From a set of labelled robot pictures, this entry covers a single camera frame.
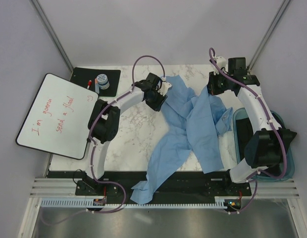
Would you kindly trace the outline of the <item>light blue long sleeve shirt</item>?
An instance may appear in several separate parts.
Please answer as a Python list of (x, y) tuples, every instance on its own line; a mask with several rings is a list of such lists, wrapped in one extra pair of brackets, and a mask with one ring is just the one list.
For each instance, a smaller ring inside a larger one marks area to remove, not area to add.
[(169, 131), (154, 148), (146, 174), (146, 180), (133, 186), (131, 200), (146, 204), (154, 192), (174, 174), (193, 152), (203, 173), (224, 168), (218, 137), (230, 130), (232, 108), (226, 108), (217, 96), (208, 94), (206, 87), (199, 95), (187, 87), (183, 79), (168, 76), (172, 85), (161, 112)]

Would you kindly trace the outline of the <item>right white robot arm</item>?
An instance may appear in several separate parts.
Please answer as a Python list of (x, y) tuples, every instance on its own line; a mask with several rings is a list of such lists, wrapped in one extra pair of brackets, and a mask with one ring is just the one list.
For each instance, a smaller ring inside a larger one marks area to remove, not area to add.
[(223, 192), (233, 195), (240, 189), (239, 183), (260, 174), (282, 179), (287, 171), (287, 152), (296, 132), (283, 128), (273, 116), (258, 78), (248, 73), (244, 57), (225, 59), (213, 51), (209, 52), (209, 57), (214, 71), (209, 74), (208, 92), (213, 96), (227, 90), (234, 92), (253, 130), (244, 149), (244, 158), (229, 171), (230, 178), (222, 182)]

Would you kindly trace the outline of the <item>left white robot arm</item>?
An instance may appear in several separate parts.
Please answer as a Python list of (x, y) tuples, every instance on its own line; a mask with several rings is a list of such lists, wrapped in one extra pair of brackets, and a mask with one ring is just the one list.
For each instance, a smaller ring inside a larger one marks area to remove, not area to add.
[(149, 73), (146, 79), (134, 82), (126, 92), (112, 102), (101, 99), (96, 102), (88, 124), (90, 130), (88, 139), (91, 145), (85, 169), (87, 176), (91, 178), (86, 186), (91, 194), (98, 195), (103, 191), (104, 183), (98, 179), (104, 175), (108, 147), (118, 133), (121, 115), (141, 102), (159, 112), (171, 87), (165, 77), (160, 78)]

